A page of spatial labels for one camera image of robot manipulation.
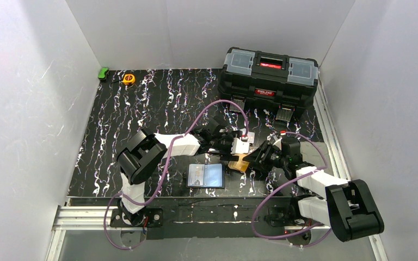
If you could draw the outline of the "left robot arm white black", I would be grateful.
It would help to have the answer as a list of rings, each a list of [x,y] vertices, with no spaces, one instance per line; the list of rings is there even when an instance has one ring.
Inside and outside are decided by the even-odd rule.
[[[207,126],[193,126],[183,134],[159,134],[146,128],[139,130],[115,156],[122,180],[119,209],[131,216],[149,204],[144,196],[145,182],[160,163],[164,163],[162,174],[165,176],[172,157],[205,153],[230,157],[234,154],[233,142],[244,133],[229,130],[220,117],[214,117]]]

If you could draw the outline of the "orange object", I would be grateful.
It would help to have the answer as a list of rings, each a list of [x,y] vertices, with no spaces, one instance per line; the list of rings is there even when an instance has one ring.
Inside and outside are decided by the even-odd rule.
[[[249,162],[244,160],[247,154],[234,154],[228,161],[228,168],[239,172],[246,172]]]

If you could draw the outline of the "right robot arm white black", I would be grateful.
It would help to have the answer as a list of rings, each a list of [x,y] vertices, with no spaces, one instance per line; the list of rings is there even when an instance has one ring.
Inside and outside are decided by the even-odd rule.
[[[249,167],[262,172],[283,169],[284,186],[295,184],[310,191],[291,199],[287,207],[274,207],[264,220],[273,227],[287,221],[316,221],[331,228],[341,242],[381,234],[385,223],[366,182],[337,178],[303,159],[301,143],[292,137],[265,141],[243,157]]]

